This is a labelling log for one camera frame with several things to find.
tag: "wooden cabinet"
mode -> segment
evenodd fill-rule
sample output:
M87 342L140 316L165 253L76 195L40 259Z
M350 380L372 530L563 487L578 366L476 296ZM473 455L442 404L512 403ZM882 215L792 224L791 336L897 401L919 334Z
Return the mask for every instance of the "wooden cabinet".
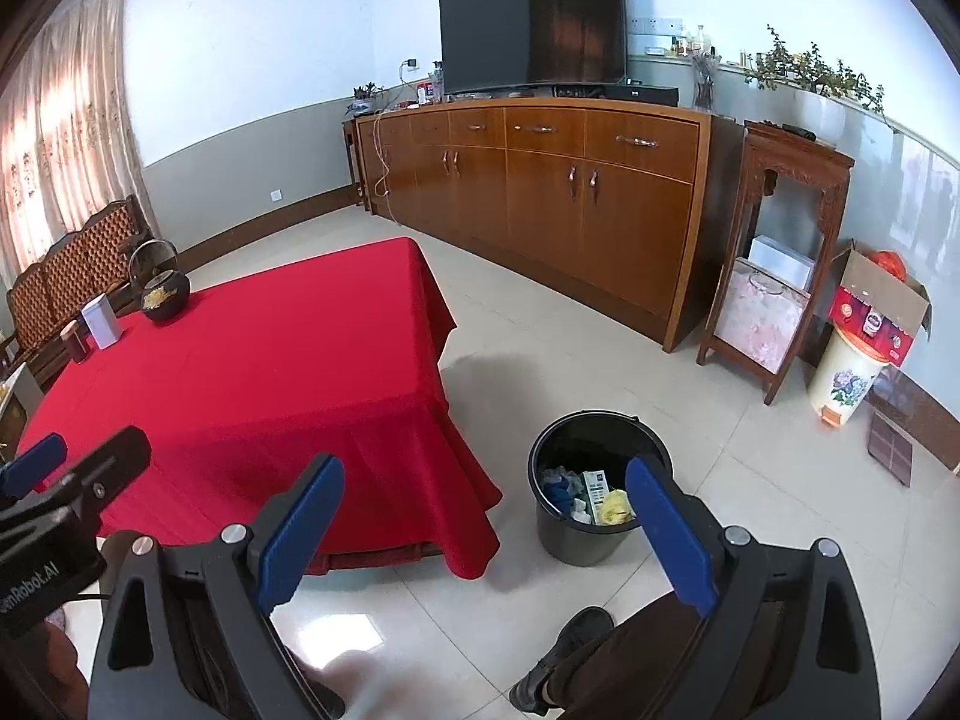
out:
M583 279L666 319L693 187L601 163L585 163L583 181Z
M506 248L507 152L502 148L453 146L452 162L458 229L467 237Z
M453 196L453 155L449 146L413 146L416 172L416 213L421 229L441 238L457 226Z
M581 161L507 151L511 250L576 274L580 253Z
M389 165L379 184L375 127ZM521 98L401 111L357 131L373 213L566 293L667 351L709 312L736 198L735 122Z

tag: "curtain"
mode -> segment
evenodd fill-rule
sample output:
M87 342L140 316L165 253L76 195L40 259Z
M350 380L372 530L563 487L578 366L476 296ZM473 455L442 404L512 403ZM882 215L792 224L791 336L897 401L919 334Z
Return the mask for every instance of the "curtain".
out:
M37 35L0 95L0 275L136 194L155 229L128 123L124 0L82 1Z

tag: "television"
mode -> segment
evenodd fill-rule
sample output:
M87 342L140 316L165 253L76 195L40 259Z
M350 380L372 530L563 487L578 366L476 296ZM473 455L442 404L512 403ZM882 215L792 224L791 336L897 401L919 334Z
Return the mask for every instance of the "television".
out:
M624 0L440 0L450 94L626 74Z

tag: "door handle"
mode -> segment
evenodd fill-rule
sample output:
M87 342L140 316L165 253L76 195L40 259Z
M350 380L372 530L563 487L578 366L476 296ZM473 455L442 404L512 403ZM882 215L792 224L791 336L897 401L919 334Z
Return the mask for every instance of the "door handle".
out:
M630 143L631 146L644 146L645 148L656 148L659 146L656 141L645 141L643 138L628 138L626 135L617 135L616 138L621 143Z

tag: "red tablecloth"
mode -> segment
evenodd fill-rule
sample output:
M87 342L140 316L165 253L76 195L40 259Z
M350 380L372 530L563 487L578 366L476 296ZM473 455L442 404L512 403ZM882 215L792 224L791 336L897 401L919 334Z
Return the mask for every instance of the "red tablecloth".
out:
M70 363L21 447L66 439L64 468L133 424L152 462L104 513L164 544L249 522L320 451L347 491L319 554L432 542L473 579L499 542L500 491L448 417L437 370L455 327L419 247L398 238L195 293L165 327Z

